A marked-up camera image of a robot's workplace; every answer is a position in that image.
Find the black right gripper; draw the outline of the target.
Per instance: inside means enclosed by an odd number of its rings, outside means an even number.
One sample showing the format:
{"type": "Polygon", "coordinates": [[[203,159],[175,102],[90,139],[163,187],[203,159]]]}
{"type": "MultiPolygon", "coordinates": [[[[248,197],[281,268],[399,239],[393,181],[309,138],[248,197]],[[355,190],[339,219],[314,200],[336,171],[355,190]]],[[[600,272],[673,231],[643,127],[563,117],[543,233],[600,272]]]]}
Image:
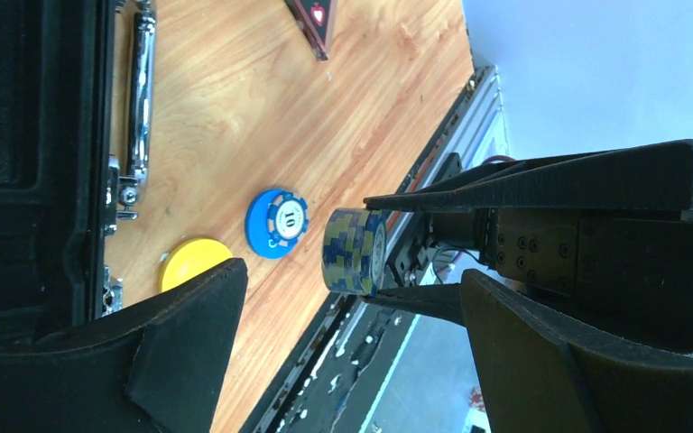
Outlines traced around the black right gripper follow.
{"type": "MultiPolygon", "coordinates": [[[[486,164],[365,205],[425,216],[434,243],[480,252],[553,309],[693,353],[692,139],[486,164]]],[[[465,325],[459,283],[360,299],[465,325]]]]}

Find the black poker set case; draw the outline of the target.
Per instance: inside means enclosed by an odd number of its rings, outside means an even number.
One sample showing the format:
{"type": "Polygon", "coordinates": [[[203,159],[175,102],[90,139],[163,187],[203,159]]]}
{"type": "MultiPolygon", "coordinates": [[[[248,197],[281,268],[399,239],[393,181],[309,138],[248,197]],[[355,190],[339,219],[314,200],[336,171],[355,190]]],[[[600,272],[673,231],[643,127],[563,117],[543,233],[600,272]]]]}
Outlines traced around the black poker set case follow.
{"type": "Polygon", "coordinates": [[[0,1],[0,344],[118,311],[149,168],[153,1],[0,1]]]}

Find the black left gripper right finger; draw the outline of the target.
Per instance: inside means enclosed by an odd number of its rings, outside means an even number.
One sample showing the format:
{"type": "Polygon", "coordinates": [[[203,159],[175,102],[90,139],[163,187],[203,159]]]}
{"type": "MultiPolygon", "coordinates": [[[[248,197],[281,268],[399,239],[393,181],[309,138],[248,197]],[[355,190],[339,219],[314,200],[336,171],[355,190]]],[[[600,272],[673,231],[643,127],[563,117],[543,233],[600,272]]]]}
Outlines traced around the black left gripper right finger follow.
{"type": "Polygon", "coordinates": [[[469,270],[461,308],[494,432],[693,432],[693,357],[607,333],[469,270]]]}

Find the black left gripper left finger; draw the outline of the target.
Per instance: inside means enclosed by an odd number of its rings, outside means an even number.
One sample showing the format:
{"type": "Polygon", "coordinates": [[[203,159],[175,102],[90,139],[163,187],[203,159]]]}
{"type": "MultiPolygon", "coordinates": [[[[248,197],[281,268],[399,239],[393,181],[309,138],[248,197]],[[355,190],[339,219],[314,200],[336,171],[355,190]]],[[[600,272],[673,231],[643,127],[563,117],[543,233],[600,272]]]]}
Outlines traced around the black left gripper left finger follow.
{"type": "Polygon", "coordinates": [[[0,345],[0,432],[206,432],[248,284],[227,260],[32,345],[0,345]]]}

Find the blue-green poker chip stack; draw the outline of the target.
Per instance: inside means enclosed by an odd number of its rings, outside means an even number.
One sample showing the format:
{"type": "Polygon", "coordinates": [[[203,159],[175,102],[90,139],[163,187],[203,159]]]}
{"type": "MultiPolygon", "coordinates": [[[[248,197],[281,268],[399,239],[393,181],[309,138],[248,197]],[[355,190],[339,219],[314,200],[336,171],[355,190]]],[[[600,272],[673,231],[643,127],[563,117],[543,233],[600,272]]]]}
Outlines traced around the blue-green poker chip stack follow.
{"type": "Polygon", "coordinates": [[[388,243],[386,218],[379,210],[337,208],[326,224],[322,276],[331,292],[373,297],[383,286],[388,243]]]}

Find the blue 10 poker chip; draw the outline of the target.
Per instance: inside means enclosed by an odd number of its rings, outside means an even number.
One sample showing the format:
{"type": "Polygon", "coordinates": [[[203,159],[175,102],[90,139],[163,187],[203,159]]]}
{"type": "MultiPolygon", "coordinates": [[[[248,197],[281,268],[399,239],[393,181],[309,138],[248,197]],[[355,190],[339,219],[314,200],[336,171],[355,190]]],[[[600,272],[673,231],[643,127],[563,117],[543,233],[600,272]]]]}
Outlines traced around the blue 10 poker chip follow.
{"type": "Polygon", "coordinates": [[[246,211],[246,242],[265,259],[281,259],[308,231],[308,211],[306,200],[295,192],[267,189],[254,198],[246,211]]]}

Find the black triangular heart token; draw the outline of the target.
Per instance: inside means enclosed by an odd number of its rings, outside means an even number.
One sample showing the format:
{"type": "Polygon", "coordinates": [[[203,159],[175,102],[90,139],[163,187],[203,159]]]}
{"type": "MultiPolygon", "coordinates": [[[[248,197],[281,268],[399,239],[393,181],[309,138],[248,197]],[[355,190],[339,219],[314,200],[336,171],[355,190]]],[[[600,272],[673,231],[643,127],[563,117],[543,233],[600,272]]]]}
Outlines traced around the black triangular heart token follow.
{"type": "Polygon", "coordinates": [[[330,57],[337,0],[284,0],[318,61],[330,57]]]}

